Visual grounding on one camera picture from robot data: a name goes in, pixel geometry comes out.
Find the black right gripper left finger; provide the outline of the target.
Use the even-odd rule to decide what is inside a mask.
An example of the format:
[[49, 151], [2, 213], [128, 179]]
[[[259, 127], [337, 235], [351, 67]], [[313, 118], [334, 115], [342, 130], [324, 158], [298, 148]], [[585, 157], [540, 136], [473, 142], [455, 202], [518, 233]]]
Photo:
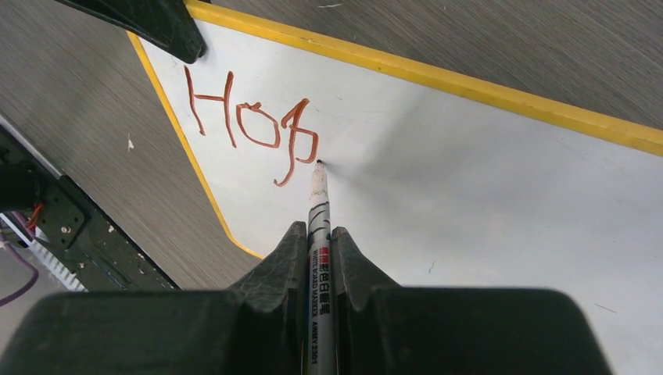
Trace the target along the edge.
[[224, 290], [67, 292], [31, 308], [4, 374], [297, 374], [306, 225]]

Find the brown whiteboard marker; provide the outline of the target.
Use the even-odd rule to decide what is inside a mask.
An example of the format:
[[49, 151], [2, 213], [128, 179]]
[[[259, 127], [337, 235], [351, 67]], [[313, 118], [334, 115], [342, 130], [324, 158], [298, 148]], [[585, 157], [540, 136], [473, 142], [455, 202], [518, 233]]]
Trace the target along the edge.
[[337, 374], [333, 274], [331, 264], [331, 220], [328, 178], [322, 161], [312, 173], [308, 218], [308, 332], [305, 374]]

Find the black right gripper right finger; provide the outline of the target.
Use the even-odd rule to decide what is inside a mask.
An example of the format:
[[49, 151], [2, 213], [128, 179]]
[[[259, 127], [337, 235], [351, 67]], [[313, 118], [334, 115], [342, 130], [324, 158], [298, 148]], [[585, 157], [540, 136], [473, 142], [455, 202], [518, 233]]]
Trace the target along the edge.
[[331, 235], [342, 374], [609, 374], [581, 309], [549, 289], [403, 287]]

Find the yellow framed whiteboard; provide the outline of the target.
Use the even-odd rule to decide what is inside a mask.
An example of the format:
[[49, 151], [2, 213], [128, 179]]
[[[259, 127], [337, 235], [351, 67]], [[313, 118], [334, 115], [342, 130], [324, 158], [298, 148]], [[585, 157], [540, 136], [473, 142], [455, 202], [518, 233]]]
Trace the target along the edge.
[[612, 369], [662, 371], [662, 132], [205, 2], [206, 53], [130, 40], [227, 237], [331, 221], [406, 285], [546, 287]]

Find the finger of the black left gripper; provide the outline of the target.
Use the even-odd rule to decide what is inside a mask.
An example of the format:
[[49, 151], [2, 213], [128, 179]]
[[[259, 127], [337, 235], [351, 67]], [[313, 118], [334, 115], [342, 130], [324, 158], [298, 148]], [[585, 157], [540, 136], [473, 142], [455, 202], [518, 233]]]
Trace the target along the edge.
[[61, 0], [61, 4], [121, 27], [184, 63], [194, 63], [207, 45], [182, 0]]

